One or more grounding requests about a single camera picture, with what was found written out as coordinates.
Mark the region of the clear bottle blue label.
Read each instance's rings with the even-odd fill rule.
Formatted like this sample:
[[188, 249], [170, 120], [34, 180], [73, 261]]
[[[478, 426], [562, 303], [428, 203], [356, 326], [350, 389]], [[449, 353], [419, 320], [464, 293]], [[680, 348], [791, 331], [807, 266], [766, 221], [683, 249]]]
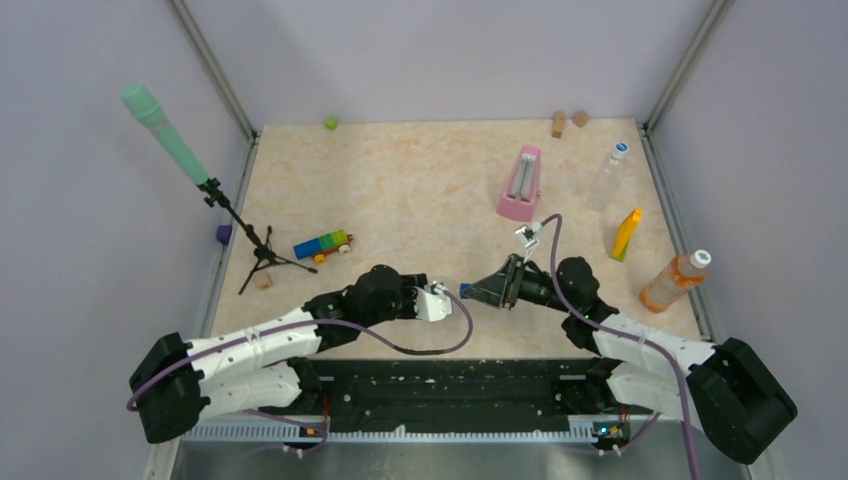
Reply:
[[452, 298], [462, 299], [462, 290], [450, 289], [448, 287], [444, 287], [443, 290], [447, 295], [450, 295]]

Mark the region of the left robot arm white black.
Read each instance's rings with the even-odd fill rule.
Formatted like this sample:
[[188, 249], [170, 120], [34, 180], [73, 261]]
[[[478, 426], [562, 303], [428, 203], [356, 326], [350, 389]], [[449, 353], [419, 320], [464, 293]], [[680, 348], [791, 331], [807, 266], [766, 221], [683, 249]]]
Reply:
[[355, 341], [385, 321], [423, 320], [428, 277], [376, 265], [351, 285], [288, 313], [215, 338], [157, 339], [129, 379], [127, 408], [150, 444], [173, 440], [202, 420], [261, 407], [308, 413], [317, 377], [303, 358]]

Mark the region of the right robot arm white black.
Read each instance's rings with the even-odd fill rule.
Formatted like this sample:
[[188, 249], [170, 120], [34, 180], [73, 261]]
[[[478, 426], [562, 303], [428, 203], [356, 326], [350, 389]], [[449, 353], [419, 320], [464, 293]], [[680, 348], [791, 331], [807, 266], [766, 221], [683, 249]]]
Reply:
[[796, 404], [747, 343], [670, 335], [605, 303], [599, 287], [582, 257], [567, 257], [548, 273], [511, 254], [464, 293], [495, 308], [526, 301], [566, 313], [561, 327], [567, 338], [601, 359], [587, 376], [586, 410], [612, 412], [625, 404], [688, 422], [744, 465], [797, 418]]

